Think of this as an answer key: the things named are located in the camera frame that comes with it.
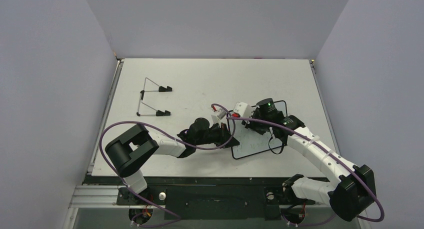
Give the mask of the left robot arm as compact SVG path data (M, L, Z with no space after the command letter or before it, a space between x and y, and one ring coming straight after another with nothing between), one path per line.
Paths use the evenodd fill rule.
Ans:
M100 150L109 166L130 189L129 197L136 204L149 199L148 184L141 168L152 155L182 159L196 150L204 150L206 145L214 145L217 149L240 145L225 123L210 125L203 117L197 118L177 137L168 137L161 130L153 132L153 128L146 123L137 123Z

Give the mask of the black framed small whiteboard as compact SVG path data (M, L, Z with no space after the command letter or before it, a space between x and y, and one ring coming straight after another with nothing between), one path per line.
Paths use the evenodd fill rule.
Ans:
M249 119L259 119L275 124L283 122L288 113L278 110L272 98L266 98L252 106L253 114ZM273 154L281 154L287 140L284 139L284 131L269 124L250 121L235 120L235 134L239 146L231 147L232 157L235 160L253 156L265 151Z

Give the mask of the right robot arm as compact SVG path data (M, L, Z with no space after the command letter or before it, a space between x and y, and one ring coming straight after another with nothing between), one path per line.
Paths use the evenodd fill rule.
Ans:
M344 159L312 133L294 115L284 115L272 98L255 106L237 102L232 116L243 118L242 124L260 135L270 133L312 163L327 178L327 182L296 174L283 182L282 196L289 203L311 200L328 205L345 221L352 221L375 202L374 172L367 166L357 166Z

